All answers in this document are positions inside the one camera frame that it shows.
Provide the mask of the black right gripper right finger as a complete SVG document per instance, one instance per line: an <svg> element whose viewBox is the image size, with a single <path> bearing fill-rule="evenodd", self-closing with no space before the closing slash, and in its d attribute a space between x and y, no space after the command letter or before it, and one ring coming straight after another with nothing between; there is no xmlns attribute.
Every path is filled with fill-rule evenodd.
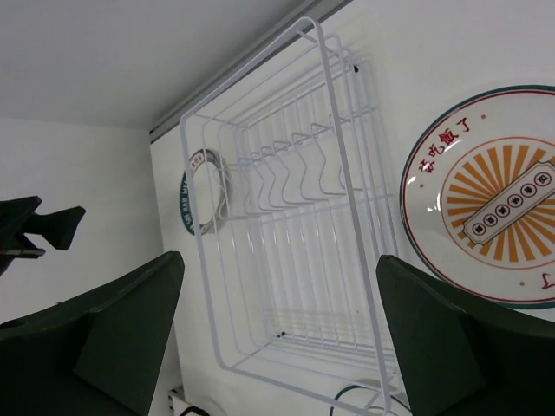
<svg viewBox="0 0 555 416"><path fill-rule="evenodd" d="M375 273L414 415L554 413L553 322L395 256L380 256Z"/></svg>

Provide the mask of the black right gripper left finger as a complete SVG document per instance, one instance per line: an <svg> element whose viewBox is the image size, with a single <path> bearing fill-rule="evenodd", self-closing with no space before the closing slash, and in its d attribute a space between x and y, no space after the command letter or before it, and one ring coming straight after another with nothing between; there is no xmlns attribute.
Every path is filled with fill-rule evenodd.
<svg viewBox="0 0 555 416"><path fill-rule="evenodd" d="M147 415L185 272L169 251L1 326L3 415Z"/></svg>

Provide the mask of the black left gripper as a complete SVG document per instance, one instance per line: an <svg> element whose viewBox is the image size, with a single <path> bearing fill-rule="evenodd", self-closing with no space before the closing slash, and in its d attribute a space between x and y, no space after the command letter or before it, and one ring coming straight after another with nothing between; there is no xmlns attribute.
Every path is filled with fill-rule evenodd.
<svg viewBox="0 0 555 416"><path fill-rule="evenodd" d="M1 201L1 274L17 259L38 259L45 250L25 235L42 236L57 250L68 250L86 210L81 206L50 214L36 214L37 196Z"/></svg>

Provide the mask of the green rimmed lettered plate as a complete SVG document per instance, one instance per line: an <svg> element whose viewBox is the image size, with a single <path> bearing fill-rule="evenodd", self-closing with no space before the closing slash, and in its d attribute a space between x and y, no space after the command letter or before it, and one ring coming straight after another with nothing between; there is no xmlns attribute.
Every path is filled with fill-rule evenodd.
<svg viewBox="0 0 555 416"><path fill-rule="evenodd" d="M225 160L212 149L199 149L190 158L193 184L186 172L180 184L180 216L186 230L195 235L190 190L194 189L199 208L201 235L215 233L227 217L227 191L230 188Z"/></svg>

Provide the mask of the orange sunburst plate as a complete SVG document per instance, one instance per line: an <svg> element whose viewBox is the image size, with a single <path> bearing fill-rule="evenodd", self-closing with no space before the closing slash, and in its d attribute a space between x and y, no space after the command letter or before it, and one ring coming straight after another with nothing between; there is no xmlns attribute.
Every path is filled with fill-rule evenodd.
<svg viewBox="0 0 555 416"><path fill-rule="evenodd" d="M554 89L471 96L419 137L402 225L434 276L516 309L554 305Z"/></svg>

